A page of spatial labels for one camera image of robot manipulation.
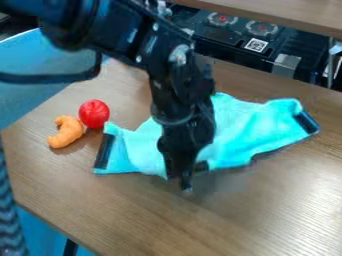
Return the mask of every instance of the teal cloth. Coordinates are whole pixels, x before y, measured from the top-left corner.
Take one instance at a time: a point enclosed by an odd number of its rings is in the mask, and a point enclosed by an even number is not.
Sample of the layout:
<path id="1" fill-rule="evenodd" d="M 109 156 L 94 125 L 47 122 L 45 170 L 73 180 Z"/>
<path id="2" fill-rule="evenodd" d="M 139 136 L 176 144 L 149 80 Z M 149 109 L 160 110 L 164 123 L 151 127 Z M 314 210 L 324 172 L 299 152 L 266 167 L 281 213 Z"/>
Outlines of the teal cloth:
<path id="1" fill-rule="evenodd" d="M 310 136 L 293 118 L 303 111 L 296 99 L 277 99 L 264 104 L 238 100 L 224 93 L 212 97 L 215 109 L 214 142 L 197 161 L 208 161 L 210 170 L 247 165 L 256 154 L 269 152 Z M 152 118 L 136 131 L 106 123 L 105 133 L 116 136 L 106 169 L 95 174 L 141 172 L 166 178 L 162 154 L 157 149 L 161 126 Z"/>

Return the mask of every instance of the orange toy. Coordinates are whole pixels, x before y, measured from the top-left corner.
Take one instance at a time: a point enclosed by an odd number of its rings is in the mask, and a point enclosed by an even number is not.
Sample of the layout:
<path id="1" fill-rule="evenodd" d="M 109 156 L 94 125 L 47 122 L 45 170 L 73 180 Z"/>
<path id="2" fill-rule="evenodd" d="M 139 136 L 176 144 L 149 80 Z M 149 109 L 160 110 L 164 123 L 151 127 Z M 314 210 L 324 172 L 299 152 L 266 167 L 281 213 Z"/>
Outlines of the orange toy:
<path id="1" fill-rule="evenodd" d="M 73 143 L 83 135 L 83 125 L 75 117 L 59 116 L 55 119 L 59 131 L 55 136 L 49 136 L 47 142 L 52 148 L 63 148 Z"/>

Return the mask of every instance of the black equipment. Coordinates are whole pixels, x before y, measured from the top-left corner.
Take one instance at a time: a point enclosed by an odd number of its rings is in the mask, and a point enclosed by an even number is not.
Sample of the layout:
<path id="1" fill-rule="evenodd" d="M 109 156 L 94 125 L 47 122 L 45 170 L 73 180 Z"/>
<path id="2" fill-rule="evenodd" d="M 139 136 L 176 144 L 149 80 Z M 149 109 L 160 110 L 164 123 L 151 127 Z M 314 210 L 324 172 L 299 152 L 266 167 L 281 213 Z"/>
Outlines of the black equipment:
<path id="1" fill-rule="evenodd" d="M 311 84 L 322 84 L 329 38 L 183 6 L 172 21 L 193 33 L 196 52 Z"/>

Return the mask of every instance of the toy apple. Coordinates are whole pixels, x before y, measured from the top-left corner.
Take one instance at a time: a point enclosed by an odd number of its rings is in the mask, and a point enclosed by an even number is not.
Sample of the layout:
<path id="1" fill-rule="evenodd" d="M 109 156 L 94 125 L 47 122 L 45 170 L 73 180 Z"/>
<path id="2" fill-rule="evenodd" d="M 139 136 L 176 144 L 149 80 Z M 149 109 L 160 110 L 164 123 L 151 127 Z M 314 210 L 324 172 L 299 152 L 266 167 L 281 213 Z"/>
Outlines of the toy apple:
<path id="1" fill-rule="evenodd" d="M 102 128 L 109 119 L 110 111 L 106 103 L 100 100 L 88 100 L 78 111 L 82 123 L 91 129 Z"/>

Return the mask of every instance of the plastic toy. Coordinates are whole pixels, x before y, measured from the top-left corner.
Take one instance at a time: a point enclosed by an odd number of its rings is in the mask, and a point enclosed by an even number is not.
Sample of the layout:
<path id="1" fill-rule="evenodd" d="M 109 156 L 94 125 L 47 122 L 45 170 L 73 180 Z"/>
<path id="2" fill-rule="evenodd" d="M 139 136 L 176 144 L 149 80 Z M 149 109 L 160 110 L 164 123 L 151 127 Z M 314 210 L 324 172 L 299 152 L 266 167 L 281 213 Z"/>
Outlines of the plastic toy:
<path id="1" fill-rule="evenodd" d="M 83 135 L 83 125 L 76 117 L 59 116 L 55 119 L 59 131 L 55 136 L 49 136 L 47 142 L 52 148 L 63 148 Z"/>
<path id="2" fill-rule="evenodd" d="M 110 111 L 106 103 L 100 100 L 89 100 L 81 105 L 78 114 L 85 126 L 98 129 L 108 121 Z"/>

